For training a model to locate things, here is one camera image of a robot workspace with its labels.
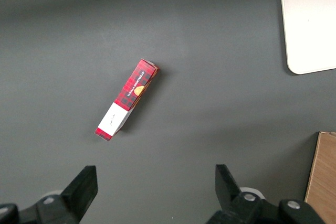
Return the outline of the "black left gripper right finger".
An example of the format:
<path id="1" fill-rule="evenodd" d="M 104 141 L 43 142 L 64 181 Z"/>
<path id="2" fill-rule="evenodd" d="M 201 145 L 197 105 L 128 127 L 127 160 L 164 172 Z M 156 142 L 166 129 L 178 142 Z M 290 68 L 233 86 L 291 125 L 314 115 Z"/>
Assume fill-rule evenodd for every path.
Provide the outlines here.
<path id="1" fill-rule="evenodd" d="M 215 166 L 215 191 L 221 210 L 207 223 L 324 223 L 306 202 L 282 199 L 269 203 L 252 191 L 243 191 L 225 164 Z"/>

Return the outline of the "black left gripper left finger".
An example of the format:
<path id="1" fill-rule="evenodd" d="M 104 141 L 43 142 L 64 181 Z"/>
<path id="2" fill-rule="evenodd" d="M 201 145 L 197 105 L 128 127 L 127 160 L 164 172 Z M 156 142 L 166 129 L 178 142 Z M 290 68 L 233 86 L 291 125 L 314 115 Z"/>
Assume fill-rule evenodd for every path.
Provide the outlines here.
<path id="1" fill-rule="evenodd" d="M 98 192 L 95 166 L 85 166 L 61 193 L 49 193 L 30 207 L 1 204 L 1 223 L 79 223 Z"/>

